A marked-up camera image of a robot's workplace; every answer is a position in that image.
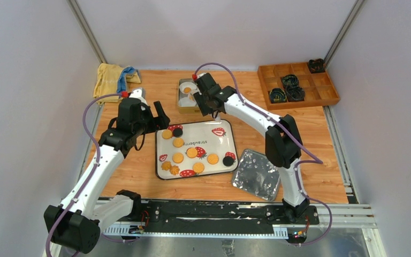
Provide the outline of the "black sandwich cookie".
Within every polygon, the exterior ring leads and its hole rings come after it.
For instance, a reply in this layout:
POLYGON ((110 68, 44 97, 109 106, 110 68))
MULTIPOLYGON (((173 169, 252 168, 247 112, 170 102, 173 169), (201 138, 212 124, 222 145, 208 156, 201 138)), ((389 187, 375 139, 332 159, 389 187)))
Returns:
POLYGON ((223 158, 223 164, 226 167, 231 167, 234 164, 234 161, 235 161, 234 158, 232 158, 231 156, 225 156, 223 158))
POLYGON ((180 138, 183 135, 183 129, 176 127, 173 131, 172 131, 172 135, 176 138, 180 138))

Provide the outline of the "silver tin lid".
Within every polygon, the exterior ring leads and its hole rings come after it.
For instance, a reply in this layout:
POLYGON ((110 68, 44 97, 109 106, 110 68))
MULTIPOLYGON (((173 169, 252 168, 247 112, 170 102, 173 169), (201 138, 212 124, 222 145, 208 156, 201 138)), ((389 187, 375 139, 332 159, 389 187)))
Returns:
POLYGON ((272 202, 279 192, 280 174, 264 154, 245 149, 233 173, 231 184, 235 188, 272 202))

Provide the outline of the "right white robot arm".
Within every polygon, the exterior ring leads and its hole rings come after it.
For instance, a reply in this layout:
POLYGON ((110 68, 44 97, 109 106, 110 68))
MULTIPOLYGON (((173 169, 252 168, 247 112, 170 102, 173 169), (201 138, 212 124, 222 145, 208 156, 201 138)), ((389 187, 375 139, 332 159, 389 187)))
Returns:
POLYGON ((194 98, 203 115, 224 113, 245 122, 265 139, 265 156, 276 168, 283 187, 284 216, 299 223, 310 201, 301 179, 301 137, 294 118, 281 117, 256 106, 231 86, 221 87, 210 73, 193 74, 198 91, 194 98))

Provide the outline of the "wooden compartment box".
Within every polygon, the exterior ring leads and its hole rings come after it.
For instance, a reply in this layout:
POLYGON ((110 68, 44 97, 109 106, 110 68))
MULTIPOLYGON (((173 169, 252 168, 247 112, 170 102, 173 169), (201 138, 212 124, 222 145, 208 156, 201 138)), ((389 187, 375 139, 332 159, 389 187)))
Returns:
POLYGON ((315 72, 308 63, 262 65, 257 70, 269 110, 329 106, 340 96, 327 72, 315 72))

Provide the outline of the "round dotted biscuit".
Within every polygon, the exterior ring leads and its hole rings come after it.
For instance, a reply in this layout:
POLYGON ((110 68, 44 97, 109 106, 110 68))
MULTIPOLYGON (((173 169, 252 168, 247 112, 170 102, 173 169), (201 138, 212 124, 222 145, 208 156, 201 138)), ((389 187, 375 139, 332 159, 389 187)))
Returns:
POLYGON ((198 151, 197 151, 196 148, 190 147, 190 148, 188 148, 188 149, 186 150, 186 155, 187 155, 189 158, 196 158, 197 155, 198 155, 198 151))
POLYGON ((168 139, 171 139, 172 137, 173 137, 173 132, 171 130, 166 129, 162 132, 162 138, 163 139, 168 140, 168 139))
POLYGON ((174 147, 180 148, 184 145, 184 140, 182 138, 175 138, 172 143, 174 147))

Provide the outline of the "blue cloth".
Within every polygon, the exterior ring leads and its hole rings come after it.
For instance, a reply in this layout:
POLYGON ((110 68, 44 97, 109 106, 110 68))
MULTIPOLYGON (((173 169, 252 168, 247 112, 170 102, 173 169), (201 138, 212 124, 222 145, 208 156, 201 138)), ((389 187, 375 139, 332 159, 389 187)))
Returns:
POLYGON ((135 69, 132 66, 128 66, 123 68, 118 80, 117 80, 117 90, 116 93, 120 94, 122 92, 127 91, 127 82, 126 82, 126 77, 127 75, 135 75, 137 74, 137 69, 135 69))

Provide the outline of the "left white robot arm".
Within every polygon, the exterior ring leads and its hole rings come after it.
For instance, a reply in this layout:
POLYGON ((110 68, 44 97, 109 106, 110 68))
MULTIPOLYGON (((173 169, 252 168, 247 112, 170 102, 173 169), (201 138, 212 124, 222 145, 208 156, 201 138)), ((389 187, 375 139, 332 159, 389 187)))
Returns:
POLYGON ((159 101, 153 103, 156 115, 142 97, 127 97, 118 105, 117 117, 110 120, 99 140, 91 137, 96 152, 77 184, 57 206, 44 212, 48 230, 45 255, 52 256, 53 244, 89 253, 101 234, 122 217, 137 221, 142 216, 139 194, 121 190, 106 204, 96 202, 114 171, 136 145, 138 137, 166 129, 170 119, 159 101))

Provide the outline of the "gold cookie tin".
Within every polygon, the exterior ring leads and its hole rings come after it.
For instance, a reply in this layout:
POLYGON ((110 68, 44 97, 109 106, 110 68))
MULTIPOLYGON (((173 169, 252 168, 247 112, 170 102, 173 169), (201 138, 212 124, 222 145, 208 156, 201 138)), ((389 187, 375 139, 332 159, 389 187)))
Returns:
POLYGON ((194 98, 198 93, 196 83, 191 78, 180 79, 177 87, 177 108, 180 114, 200 114, 200 108, 194 98))

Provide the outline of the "white strawberry tray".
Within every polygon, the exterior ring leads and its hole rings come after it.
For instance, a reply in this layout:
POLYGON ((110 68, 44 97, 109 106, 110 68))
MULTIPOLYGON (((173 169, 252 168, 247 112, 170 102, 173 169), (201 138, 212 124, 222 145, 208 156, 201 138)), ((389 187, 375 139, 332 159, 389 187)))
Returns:
POLYGON ((238 154, 231 123, 212 120, 170 125, 156 132, 155 174, 161 180, 233 172, 238 154))

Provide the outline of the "white paper cup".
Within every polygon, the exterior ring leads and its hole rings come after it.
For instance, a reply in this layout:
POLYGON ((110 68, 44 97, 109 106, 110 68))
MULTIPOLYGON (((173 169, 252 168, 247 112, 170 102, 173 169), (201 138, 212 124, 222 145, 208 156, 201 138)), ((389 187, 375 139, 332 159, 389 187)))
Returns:
POLYGON ((179 99, 178 106, 181 107, 181 108, 195 107, 196 102, 194 100, 191 100, 188 97, 184 97, 184 98, 179 99))
POLYGON ((185 95, 191 95, 191 94, 196 93, 196 91, 197 91, 197 85, 196 85, 194 82, 190 82, 190 81, 183 82, 183 83, 181 83, 181 84, 179 85, 179 90, 180 90, 181 93, 183 93, 183 94, 185 94, 185 95), (191 88, 191 92, 188 93, 188 94, 185 94, 185 93, 184 93, 184 88, 185 88, 185 87, 191 88))

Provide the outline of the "yellow cloth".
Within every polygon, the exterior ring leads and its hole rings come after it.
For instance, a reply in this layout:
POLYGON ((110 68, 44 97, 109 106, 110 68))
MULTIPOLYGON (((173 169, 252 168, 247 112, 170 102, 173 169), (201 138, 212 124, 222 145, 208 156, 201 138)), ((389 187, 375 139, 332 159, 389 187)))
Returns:
MULTIPOLYGON (((117 80, 124 67, 113 64, 102 63, 97 69, 97 82, 93 91, 93 98, 103 95, 116 94, 117 80)), ((130 84, 142 83, 141 75, 137 69, 137 74, 127 75, 127 91, 130 91, 130 84)))

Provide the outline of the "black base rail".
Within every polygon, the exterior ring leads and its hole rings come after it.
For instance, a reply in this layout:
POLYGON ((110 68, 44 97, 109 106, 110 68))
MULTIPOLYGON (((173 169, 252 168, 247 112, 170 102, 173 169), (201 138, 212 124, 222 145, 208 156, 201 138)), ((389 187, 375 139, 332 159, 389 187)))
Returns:
POLYGON ((254 238, 304 240, 319 225, 318 211, 309 206, 295 217, 280 202, 229 202, 143 199, 142 210, 122 217, 104 230, 125 240, 142 237, 254 238))

